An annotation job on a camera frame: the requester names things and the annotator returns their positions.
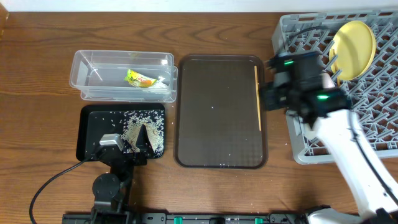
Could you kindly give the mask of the pile of rice leftovers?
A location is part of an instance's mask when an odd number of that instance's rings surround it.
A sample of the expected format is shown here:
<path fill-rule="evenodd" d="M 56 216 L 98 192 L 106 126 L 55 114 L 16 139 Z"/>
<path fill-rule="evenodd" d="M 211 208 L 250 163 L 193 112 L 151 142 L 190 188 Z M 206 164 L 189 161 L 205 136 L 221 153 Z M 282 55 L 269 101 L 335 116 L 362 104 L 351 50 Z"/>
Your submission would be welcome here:
<path fill-rule="evenodd" d="M 95 111 L 88 117 L 85 151 L 90 153 L 104 134 L 120 134 L 124 153 L 139 152 L 136 139 L 141 125 L 147 128 L 154 157 L 160 158 L 165 148 L 165 111 Z"/>

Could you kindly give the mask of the wooden chopstick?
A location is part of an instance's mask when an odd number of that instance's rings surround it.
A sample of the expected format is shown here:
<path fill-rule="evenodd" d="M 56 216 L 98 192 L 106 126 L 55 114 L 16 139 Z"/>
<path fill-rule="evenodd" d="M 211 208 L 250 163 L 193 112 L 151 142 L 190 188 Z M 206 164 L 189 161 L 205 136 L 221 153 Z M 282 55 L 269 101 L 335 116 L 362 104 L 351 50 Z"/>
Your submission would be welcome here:
<path fill-rule="evenodd" d="M 332 59 L 332 62 L 333 62 L 331 65 L 331 70 L 333 72 L 331 79 L 336 83 L 337 87 L 339 87 L 340 86 L 340 78 L 339 78 L 338 67 L 337 67 L 337 62 L 336 62 L 338 55 L 334 49 L 330 49 L 329 57 Z"/>
<path fill-rule="evenodd" d="M 259 101 L 259 82 L 257 74 L 257 65 L 254 66 L 254 78 L 255 78 L 255 89 L 256 89 L 256 107 L 257 107 L 257 119 L 259 125 L 259 131 L 261 131 L 261 107 Z"/>

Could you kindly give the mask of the white tissue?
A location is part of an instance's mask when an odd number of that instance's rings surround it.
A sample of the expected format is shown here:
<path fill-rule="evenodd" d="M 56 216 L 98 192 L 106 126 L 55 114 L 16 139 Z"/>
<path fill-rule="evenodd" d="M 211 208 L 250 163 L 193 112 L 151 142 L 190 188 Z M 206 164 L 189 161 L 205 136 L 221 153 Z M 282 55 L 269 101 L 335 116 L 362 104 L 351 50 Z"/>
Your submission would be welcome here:
<path fill-rule="evenodd" d="M 160 80 L 156 80 L 156 82 L 153 84 L 154 88 L 158 88 L 158 89 L 167 89 L 169 86 L 166 85 L 165 83 L 161 82 Z"/>

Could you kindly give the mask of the green yellow snack wrapper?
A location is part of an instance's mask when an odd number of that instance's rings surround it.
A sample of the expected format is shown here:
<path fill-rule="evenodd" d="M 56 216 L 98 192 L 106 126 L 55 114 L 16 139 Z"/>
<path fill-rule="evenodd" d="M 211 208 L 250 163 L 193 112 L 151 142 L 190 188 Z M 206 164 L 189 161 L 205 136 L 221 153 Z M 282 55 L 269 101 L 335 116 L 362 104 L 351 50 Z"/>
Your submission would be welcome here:
<path fill-rule="evenodd" d="M 145 75 L 142 75 L 134 70 L 128 69 L 127 74 L 124 78 L 130 85 L 139 88 L 148 88 L 153 86 L 156 83 L 156 79 L 149 78 Z"/>

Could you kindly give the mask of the yellow plastic plate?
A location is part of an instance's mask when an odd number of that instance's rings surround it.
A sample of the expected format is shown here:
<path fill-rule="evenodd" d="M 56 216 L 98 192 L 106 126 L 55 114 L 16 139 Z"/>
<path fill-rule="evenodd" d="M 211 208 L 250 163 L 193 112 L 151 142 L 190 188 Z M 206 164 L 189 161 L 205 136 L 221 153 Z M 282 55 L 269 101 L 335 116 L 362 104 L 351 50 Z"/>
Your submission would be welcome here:
<path fill-rule="evenodd" d="M 371 28 L 361 21 L 343 25 L 333 38 L 340 80 L 352 80 L 363 75 L 376 54 L 376 38 Z"/>

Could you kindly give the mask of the white pink bowl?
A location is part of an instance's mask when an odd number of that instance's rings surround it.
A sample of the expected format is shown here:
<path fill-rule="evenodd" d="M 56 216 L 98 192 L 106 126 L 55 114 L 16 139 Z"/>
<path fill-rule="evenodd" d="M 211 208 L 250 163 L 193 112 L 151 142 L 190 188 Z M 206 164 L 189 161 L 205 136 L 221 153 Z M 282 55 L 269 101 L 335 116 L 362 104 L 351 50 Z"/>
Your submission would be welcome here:
<path fill-rule="evenodd" d="M 322 83 L 323 83 L 324 89 L 330 89 L 330 88 L 334 88 L 335 87 L 335 84 L 333 83 L 333 80 L 331 79 L 331 77 L 327 73 L 322 73 Z"/>

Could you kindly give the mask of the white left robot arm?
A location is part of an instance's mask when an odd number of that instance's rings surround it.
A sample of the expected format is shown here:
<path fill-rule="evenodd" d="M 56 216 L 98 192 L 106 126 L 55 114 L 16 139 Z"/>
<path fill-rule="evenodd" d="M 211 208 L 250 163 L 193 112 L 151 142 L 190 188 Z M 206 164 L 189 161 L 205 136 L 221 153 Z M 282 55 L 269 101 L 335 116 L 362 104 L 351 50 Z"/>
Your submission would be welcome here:
<path fill-rule="evenodd" d="M 123 153 L 124 144 L 119 134 L 105 134 L 94 149 L 91 158 L 110 167 L 93 182 L 95 196 L 90 223 L 139 223 L 136 212 L 127 205 L 132 186 L 133 170 L 144 166 L 154 157 L 147 128 L 142 125 L 136 139 L 139 152 Z"/>

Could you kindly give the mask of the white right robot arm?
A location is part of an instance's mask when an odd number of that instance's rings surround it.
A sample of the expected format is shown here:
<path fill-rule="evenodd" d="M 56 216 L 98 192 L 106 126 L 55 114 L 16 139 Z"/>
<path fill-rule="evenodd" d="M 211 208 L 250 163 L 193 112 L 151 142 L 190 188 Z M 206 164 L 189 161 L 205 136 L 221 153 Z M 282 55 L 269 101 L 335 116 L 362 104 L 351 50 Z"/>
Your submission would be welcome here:
<path fill-rule="evenodd" d="M 363 223 L 397 223 L 397 181 L 372 149 L 342 90 L 270 82 L 259 85 L 259 98 L 267 110 L 292 109 L 314 130 L 345 178 Z"/>

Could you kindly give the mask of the black waste tray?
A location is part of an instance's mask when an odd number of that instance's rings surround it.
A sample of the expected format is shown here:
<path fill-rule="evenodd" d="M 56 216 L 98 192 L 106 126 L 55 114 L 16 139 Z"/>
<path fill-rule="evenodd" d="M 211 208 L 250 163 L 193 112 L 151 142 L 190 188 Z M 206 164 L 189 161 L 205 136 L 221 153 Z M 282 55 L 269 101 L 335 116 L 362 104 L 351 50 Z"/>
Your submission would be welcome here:
<path fill-rule="evenodd" d="M 130 103 L 87 105 L 80 113 L 76 158 L 89 156 L 105 134 L 118 134 L 124 153 L 139 152 L 136 147 L 141 126 L 147 135 L 157 159 L 165 150 L 165 108 L 160 103 Z"/>

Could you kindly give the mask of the grey dishwasher rack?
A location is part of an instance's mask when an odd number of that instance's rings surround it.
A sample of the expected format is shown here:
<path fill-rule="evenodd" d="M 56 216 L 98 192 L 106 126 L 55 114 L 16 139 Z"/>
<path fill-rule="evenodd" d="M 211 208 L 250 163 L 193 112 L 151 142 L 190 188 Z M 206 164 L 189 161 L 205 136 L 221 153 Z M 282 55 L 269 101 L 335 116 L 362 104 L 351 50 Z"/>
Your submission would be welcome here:
<path fill-rule="evenodd" d="M 274 52 L 316 50 L 324 72 L 332 77 L 329 50 L 335 32 L 351 21 L 364 22 L 371 28 L 376 38 L 376 54 L 363 75 L 340 80 L 340 88 L 349 96 L 366 138 L 378 157 L 397 157 L 396 10 L 284 15 L 272 36 Z"/>

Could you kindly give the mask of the dark brown serving tray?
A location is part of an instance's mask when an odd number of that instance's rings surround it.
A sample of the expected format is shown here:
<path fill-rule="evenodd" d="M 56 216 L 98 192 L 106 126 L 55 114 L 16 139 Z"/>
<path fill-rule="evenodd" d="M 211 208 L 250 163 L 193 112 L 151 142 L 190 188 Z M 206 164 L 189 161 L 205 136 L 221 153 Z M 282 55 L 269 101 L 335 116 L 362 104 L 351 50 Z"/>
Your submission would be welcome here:
<path fill-rule="evenodd" d="M 259 131 L 254 55 L 186 55 L 180 61 L 175 161 L 186 168 L 258 169 L 268 159 L 266 112 Z"/>

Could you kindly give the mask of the clear plastic bin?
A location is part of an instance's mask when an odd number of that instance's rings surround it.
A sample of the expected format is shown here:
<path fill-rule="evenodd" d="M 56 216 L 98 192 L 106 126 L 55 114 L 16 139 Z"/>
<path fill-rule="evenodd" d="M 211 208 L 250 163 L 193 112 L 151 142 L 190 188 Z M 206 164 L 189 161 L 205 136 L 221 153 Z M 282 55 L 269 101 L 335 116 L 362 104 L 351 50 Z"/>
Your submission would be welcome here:
<path fill-rule="evenodd" d="M 128 69 L 169 87 L 134 87 L 124 80 Z M 81 91 L 84 100 L 172 103 L 177 97 L 177 75 L 171 53 L 79 50 L 73 58 L 69 84 Z"/>

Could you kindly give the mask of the black rail at table edge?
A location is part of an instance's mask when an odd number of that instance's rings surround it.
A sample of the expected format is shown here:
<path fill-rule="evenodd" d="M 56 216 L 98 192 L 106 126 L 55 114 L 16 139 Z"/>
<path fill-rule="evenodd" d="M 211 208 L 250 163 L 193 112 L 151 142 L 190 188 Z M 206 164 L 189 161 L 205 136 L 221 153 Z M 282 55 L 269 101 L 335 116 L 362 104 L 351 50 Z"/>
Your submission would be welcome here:
<path fill-rule="evenodd" d="M 322 205 L 305 213 L 274 212 L 254 215 L 242 214 L 184 214 L 184 213 L 90 213 L 64 214 L 62 224 L 136 223 L 136 224 L 262 224 L 262 223 L 361 223 L 357 215 L 337 212 Z"/>

